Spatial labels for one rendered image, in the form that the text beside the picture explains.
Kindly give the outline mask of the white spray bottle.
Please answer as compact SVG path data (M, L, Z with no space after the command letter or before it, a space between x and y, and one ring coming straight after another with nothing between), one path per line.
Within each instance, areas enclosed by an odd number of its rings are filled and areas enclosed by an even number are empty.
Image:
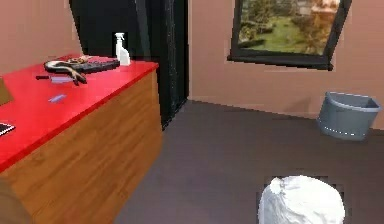
M115 37L116 37L116 57L120 62L121 66L129 66L131 63L130 55L129 55L129 52L123 47L124 34L116 33Z

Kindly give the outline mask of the black room door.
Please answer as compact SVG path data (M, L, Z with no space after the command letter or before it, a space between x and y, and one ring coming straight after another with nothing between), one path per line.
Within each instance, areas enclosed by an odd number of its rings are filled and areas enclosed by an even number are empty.
M117 32L136 61L159 64L161 124L189 96L188 0L69 0L84 54L114 57Z

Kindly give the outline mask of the black keyboard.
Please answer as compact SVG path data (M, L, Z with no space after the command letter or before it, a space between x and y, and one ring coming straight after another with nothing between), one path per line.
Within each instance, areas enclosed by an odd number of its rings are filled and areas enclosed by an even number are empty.
M90 74L107 70L113 70L120 66L117 59L107 61L91 61L90 57L71 58L66 64L79 73Z

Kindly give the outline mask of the red top wooden desk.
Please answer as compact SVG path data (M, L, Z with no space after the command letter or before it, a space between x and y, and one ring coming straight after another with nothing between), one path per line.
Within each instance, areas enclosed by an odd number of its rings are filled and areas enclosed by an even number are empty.
M3 75L0 224L113 224L162 143L154 62L52 84L35 65ZM65 94L59 102L48 100Z

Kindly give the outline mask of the black framed window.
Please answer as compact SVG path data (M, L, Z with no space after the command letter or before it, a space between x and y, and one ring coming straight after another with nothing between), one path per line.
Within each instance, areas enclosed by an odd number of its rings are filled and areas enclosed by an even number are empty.
M331 71L352 0L235 0L228 59Z

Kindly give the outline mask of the white tied rubbish bag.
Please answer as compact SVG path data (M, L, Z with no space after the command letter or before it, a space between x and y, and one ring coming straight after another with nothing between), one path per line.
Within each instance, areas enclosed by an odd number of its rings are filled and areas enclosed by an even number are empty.
M263 189L258 224L344 224L339 191L305 175L275 177Z

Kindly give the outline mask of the grey waste bin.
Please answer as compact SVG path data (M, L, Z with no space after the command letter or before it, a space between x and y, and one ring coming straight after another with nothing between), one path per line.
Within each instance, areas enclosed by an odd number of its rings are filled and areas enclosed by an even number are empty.
M326 135L363 141L381 110L382 106L369 96L326 92L316 121Z

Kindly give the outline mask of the black striped flat device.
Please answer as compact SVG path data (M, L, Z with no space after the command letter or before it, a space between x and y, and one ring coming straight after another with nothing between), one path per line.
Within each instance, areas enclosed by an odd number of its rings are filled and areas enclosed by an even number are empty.
M15 127L11 124L1 123L0 122L0 136L14 130Z

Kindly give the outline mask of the tan flat box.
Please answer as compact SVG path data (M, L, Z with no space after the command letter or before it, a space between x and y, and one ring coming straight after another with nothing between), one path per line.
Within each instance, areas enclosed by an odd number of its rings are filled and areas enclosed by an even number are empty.
M10 103L14 100L12 93L5 80L0 77L0 106Z

